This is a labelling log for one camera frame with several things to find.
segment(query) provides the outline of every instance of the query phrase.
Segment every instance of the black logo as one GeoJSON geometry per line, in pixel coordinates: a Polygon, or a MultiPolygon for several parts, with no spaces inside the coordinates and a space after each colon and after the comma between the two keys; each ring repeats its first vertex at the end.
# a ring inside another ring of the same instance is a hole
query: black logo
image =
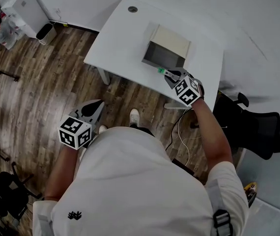
{"type": "Polygon", "coordinates": [[[197,93],[199,93],[199,89],[198,89],[197,84],[196,84],[194,81],[192,81],[191,79],[189,79],[189,81],[190,81],[190,85],[192,86],[192,88],[193,88],[194,90],[196,90],[197,93]]]}
{"type": "Polygon", "coordinates": [[[75,219],[75,220],[78,220],[78,219],[80,219],[82,216],[81,216],[81,212],[78,212],[77,211],[77,213],[75,213],[75,212],[70,212],[69,214],[68,214],[68,218],[70,218],[70,219],[75,219]]]}
{"type": "Polygon", "coordinates": [[[82,124],[82,121],[69,117],[60,127],[75,134],[82,124]]]}
{"type": "Polygon", "coordinates": [[[78,136],[79,147],[90,140],[90,128],[78,136]]]}
{"type": "Polygon", "coordinates": [[[176,94],[179,95],[186,88],[187,88],[187,83],[186,83],[186,81],[184,79],[175,87],[176,94]]]}
{"type": "Polygon", "coordinates": [[[76,148],[75,137],[60,130],[60,141],[73,148],[76,148]]]}
{"type": "Polygon", "coordinates": [[[191,106],[192,102],[194,102],[197,98],[198,96],[190,88],[179,97],[179,99],[187,106],[191,106]]]}

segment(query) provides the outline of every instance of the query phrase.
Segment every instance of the green tag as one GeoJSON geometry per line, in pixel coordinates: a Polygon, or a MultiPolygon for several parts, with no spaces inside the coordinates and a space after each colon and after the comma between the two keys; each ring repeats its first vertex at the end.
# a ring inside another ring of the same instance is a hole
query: green tag
{"type": "Polygon", "coordinates": [[[163,68],[158,69],[158,73],[164,73],[164,71],[165,71],[165,69],[163,69],[163,68]]]}

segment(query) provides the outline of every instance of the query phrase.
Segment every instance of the wooden floor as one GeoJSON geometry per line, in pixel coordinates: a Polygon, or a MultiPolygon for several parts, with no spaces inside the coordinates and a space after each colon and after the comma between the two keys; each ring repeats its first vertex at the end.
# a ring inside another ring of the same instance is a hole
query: wooden floor
{"type": "MultiPolygon", "coordinates": [[[[0,47],[0,70],[20,76],[14,82],[0,75],[0,152],[10,157],[10,162],[0,160],[0,172],[10,172],[10,163],[15,161],[21,178],[35,175],[27,184],[34,192],[44,192],[59,154],[58,123],[78,103],[103,99],[106,111],[100,123],[107,127],[128,125],[130,110],[137,108],[141,126],[149,128],[165,147],[173,124],[182,114],[163,108],[170,102],[167,97],[126,79],[113,76],[109,86],[103,84],[97,70],[83,62],[96,34],[71,28],[57,28],[57,32],[48,46],[24,37],[10,51],[0,47]]],[[[184,164],[189,157],[187,166],[205,182],[207,164],[200,133],[189,128],[191,121],[196,121],[193,111],[180,122],[180,134],[190,156],[178,139],[177,129],[167,153],[184,164]]],[[[29,199],[30,211],[19,226],[21,235],[32,235],[34,201],[29,199]]]]}

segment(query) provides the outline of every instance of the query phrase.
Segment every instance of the wrist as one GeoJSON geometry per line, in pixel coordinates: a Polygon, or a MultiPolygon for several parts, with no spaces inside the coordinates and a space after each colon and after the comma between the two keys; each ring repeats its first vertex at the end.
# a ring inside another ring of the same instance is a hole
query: wrist
{"type": "Polygon", "coordinates": [[[202,106],[203,104],[205,104],[203,98],[199,98],[198,100],[196,100],[191,107],[195,110],[198,109],[200,106],[202,106]]]}
{"type": "Polygon", "coordinates": [[[67,152],[67,153],[75,153],[78,152],[79,150],[76,150],[74,148],[71,148],[67,145],[64,145],[64,147],[62,148],[63,151],[67,152]]]}

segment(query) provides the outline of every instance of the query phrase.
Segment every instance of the baseboard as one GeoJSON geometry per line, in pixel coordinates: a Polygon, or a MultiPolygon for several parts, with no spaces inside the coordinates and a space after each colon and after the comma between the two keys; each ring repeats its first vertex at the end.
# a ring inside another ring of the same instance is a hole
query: baseboard
{"type": "Polygon", "coordinates": [[[96,31],[96,30],[93,30],[93,29],[89,29],[89,28],[85,28],[85,27],[81,27],[81,26],[76,26],[76,25],[71,25],[71,24],[68,24],[66,22],[61,22],[61,21],[56,21],[56,20],[50,20],[54,25],[61,25],[61,26],[67,26],[67,27],[70,27],[70,28],[75,28],[75,29],[79,29],[79,30],[85,30],[85,31],[88,31],[88,32],[91,32],[91,33],[95,33],[95,34],[98,34],[99,31],[96,31]]]}

